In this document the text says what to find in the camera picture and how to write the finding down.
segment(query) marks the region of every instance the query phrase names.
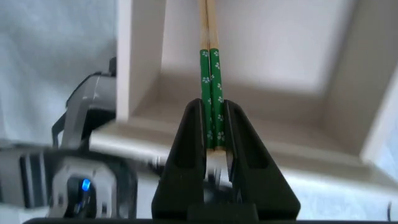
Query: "chopsticks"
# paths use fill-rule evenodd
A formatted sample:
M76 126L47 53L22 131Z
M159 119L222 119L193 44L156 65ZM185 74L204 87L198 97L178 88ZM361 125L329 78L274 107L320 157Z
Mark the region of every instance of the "chopsticks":
M224 150L224 98L221 85L220 52L216 25L215 0L198 0L201 15L201 85L205 104L207 148Z

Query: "gray fabric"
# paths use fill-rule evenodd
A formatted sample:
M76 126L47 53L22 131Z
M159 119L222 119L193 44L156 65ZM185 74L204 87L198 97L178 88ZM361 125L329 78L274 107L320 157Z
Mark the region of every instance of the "gray fabric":
M116 55L116 1L0 1L0 138L50 143L87 75Z

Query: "green chopstick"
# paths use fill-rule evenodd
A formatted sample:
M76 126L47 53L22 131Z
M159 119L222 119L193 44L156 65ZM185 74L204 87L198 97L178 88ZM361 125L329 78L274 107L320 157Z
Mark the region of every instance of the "green chopstick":
M208 38L210 48L211 102L214 121L213 139L215 150L225 150L224 97L221 84L220 52L216 25L215 0L206 0Z
M200 50L200 81L201 98L205 107L206 137L207 149L213 149L213 119L212 117L212 99L211 99L211 80L209 67L208 51L208 29L207 29L207 8L206 0L198 0L201 15L201 50Z

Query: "white surface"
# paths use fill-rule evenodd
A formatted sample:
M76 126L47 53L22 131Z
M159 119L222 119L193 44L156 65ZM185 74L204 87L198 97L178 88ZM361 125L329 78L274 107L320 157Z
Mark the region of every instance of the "white surface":
M119 1L117 120L127 120L146 96L157 94L165 1Z
M160 161L164 164L174 137L175 134L172 133L133 127L129 124L111 123L91 135L90 148L105 154L142 161ZM279 146L278 143L272 141L265 141L265 145L286 177L317 180L341 188L355 188L385 197L398 196L396 182L377 167L362 164L358 158L342 156L340 160L333 159L339 154L330 154L329 157L325 157L324 154L316 155L319 153L317 151L307 151L303 154L286 153L281 151L283 148L289 148L283 147L284 145ZM220 160L212 159L208 162L207 168L222 168L226 158L218 157L218 159Z
M224 97L267 119L316 123L352 5L216 1ZM198 18L196 1L167 1L161 101L200 97Z
M322 125L352 154L359 155L367 138L374 138L367 159L377 155L394 120L376 116L389 83L390 89L397 85L391 82L398 63L397 15L397 1L359 1L325 107ZM382 108L390 111L379 113L396 114L397 103L390 101ZM369 135L379 122L383 126Z

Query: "white wall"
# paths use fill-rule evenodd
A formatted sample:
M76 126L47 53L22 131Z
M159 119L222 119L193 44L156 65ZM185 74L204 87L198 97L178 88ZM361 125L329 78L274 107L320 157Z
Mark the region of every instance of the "white wall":
M398 1L358 1L323 120L324 128L352 154L359 155L368 137L381 144L386 137L370 136L369 131L386 118L378 113L398 62L397 24ZM387 126L378 128L384 133L389 122L382 122ZM379 151L381 144L372 144L371 151Z
M117 119L157 95L165 1L119 0Z
M289 118L295 110L297 119L317 120L352 3L217 0L226 98L247 108L256 101L255 110L271 118ZM200 97L199 18L196 1L166 3L165 100Z

